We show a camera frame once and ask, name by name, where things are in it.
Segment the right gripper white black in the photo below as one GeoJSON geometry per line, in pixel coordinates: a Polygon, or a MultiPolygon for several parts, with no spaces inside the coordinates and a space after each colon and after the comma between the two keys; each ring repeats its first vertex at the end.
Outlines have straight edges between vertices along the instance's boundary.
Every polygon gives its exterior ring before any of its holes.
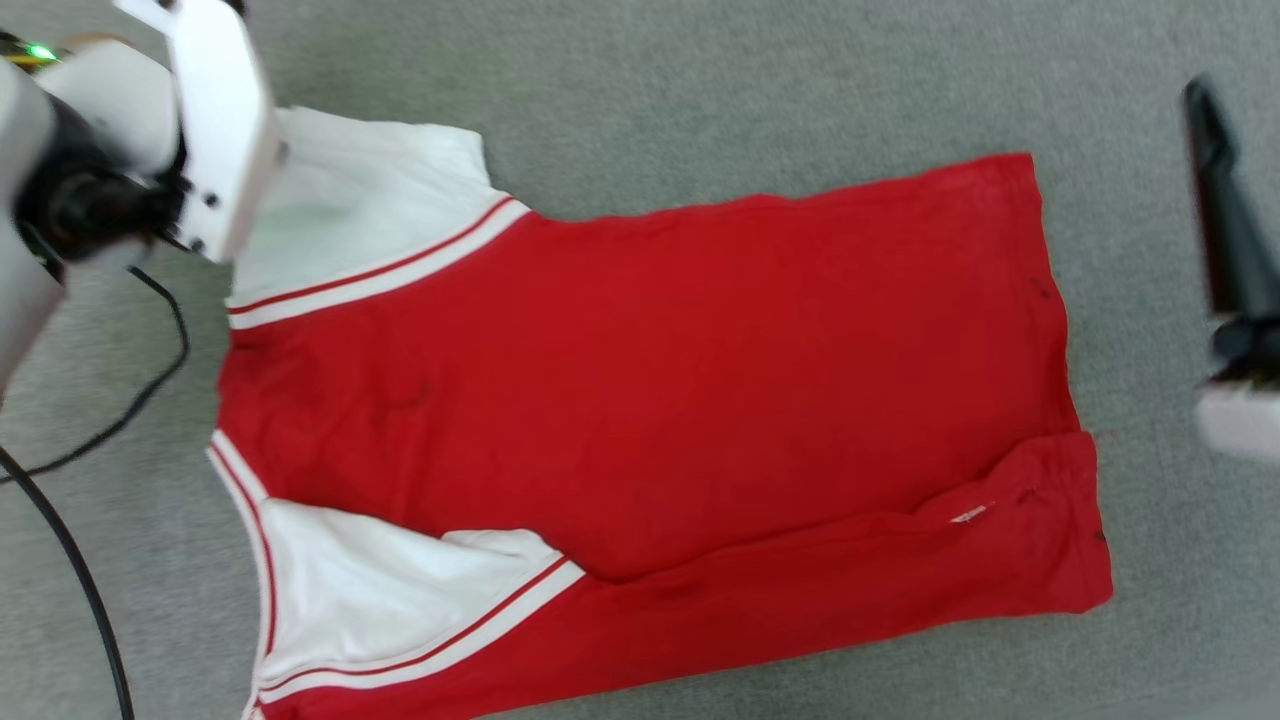
{"type": "Polygon", "coordinates": [[[1210,306],[1236,316],[1211,336],[1221,366],[1199,388],[1196,421],[1211,448],[1280,464],[1280,269],[1235,177],[1239,143],[1208,76],[1187,83],[1181,109],[1210,306]]]}

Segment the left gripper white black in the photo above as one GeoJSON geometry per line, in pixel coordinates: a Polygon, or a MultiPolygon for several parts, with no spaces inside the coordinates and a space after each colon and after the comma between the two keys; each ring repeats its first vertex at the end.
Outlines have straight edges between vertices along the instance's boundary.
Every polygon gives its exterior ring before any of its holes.
{"type": "Polygon", "coordinates": [[[115,0],[166,42],[168,68],[132,73],[118,141],[134,170],[177,176],[175,242],[214,263],[244,246],[282,155],[275,99],[247,0],[115,0]]]}

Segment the red and white shirt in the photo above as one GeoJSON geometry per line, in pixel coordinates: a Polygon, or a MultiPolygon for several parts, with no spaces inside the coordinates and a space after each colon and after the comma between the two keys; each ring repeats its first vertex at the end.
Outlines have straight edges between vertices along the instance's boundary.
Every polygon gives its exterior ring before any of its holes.
{"type": "Polygon", "coordinates": [[[1029,152],[567,222],[278,114],[210,459],[239,720],[474,720],[1114,593],[1029,152]]]}

